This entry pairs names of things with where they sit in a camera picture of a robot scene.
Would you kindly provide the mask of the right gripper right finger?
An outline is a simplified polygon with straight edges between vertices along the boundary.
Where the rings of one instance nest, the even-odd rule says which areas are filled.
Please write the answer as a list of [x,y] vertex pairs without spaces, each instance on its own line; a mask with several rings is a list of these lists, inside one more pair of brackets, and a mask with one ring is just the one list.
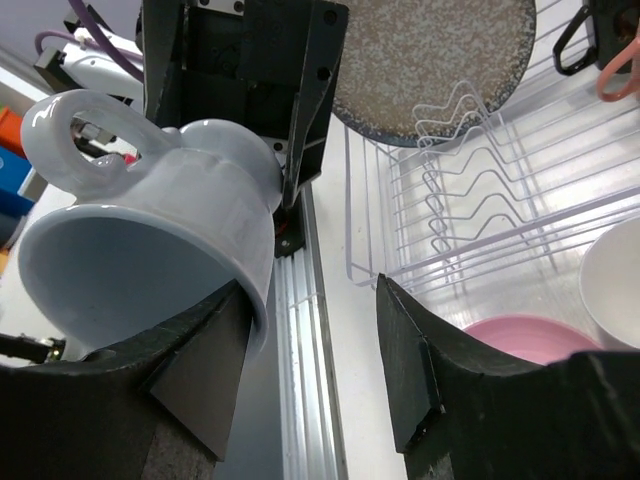
[[377,330],[396,450],[411,479],[635,479],[639,356],[540,366],[494,349],[380,276]]

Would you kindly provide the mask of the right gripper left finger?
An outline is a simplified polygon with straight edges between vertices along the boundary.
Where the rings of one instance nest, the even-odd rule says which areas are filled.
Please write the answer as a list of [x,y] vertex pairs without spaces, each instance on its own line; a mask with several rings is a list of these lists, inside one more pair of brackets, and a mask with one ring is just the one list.
[[5,479],[209,479],[226,455],[250,333],[230,282],[79,361],[1,370]]

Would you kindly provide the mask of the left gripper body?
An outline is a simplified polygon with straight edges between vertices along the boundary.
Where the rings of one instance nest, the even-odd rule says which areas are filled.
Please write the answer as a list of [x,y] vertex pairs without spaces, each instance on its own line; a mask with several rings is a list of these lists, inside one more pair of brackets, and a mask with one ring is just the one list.
[[348,20],[331,1],[143,1],[144,114],[229,120],[289,146],[305,56],[342,53]]

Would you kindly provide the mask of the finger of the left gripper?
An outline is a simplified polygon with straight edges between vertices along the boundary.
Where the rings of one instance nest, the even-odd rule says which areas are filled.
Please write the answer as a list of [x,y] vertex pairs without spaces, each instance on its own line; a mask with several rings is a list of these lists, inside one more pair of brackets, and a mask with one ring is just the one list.
[[302,81],[294,97],[285,160],[282,207],[292,208],[303,186],[322,171],[328,124],[333,107],[336,78],[342,53],[309,53]]

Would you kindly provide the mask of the speckled grey plate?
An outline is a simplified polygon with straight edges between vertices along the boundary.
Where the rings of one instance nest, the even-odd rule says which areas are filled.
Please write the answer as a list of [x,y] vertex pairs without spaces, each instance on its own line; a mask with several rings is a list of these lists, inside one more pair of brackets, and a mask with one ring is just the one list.
[[431,135],[449,131],[456,85],[488,112],[515,92],[534,50],[533,1],[350,1],[333,112],[373,141],[417,143],[413,109],[433,108]]

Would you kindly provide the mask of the light blue footed cup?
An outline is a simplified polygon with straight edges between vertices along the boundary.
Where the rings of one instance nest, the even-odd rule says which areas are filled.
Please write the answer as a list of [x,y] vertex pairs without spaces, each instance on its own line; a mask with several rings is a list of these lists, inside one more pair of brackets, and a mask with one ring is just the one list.
[[90,349],[189,309],[230,281],[250,300],[247,355],[263,349],[282,173],[249,129],[205,119],[161,128],[103,93],[33,105],[23,149],[71,206],[36,220],[18,252],[23,286]]

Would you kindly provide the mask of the black mug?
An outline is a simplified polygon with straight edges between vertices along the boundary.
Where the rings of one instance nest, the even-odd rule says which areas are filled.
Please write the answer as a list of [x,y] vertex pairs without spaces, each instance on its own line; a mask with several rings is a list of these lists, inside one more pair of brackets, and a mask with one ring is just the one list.
[[[553,46],[555,70],[563,76],[575,75],[591,65],[603,70],[635,38],[638,24],[636,0],[584,0]],[[561,55],[582,25],[588,47],[578,60],[564,64]]]

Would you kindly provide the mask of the pink mug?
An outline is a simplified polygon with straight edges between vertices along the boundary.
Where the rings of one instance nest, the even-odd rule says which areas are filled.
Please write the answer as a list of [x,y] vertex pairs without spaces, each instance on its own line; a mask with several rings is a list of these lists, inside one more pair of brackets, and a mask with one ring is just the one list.
[[636,36],[602,70],[596,91],[603,102],[639,95],[639,37]]

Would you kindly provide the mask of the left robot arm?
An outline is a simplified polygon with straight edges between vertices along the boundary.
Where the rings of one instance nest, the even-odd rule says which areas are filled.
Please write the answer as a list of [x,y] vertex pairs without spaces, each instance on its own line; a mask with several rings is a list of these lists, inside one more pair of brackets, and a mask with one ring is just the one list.
[[145,1],[134,40],[75,1],[62,49],[37,45],[57,91],[88,88],[140,102],[161,127],[219,118],[284,156],[282,206],[320,174],[349,22],[332,1]]

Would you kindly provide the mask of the pink plate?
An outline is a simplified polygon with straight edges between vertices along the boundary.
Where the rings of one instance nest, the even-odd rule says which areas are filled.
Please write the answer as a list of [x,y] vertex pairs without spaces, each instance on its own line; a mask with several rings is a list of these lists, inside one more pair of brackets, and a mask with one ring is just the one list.
[[596,341],[566,324],[531,314],[484,319],[464,331],[492,348],[538,365],[558,362],[577,352],[602,349]]

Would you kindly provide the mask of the white bowl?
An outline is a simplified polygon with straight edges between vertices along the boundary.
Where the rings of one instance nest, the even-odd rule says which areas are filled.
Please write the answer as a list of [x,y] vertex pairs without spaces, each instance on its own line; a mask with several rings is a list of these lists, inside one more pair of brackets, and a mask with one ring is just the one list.
[[579,273],[583,304],[604,345],[639,348],[639,219],[602,234],[585,253]]

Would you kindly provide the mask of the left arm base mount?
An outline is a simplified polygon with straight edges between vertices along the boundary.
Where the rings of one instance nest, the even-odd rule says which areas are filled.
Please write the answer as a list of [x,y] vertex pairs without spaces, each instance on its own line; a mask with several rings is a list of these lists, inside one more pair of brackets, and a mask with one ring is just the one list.
[[275,230],[275,257],[287,257],[303,248],[306,243],[302,197],[285,210],[279,207],[273,215]]

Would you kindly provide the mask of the aluminium mounting rail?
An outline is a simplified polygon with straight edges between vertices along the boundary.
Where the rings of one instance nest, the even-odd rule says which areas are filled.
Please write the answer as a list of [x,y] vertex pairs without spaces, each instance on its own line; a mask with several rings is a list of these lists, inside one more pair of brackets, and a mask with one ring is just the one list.
[[312,190],[300,196],[305,246],[274,263],[283,472],[346,479],[326,290]]

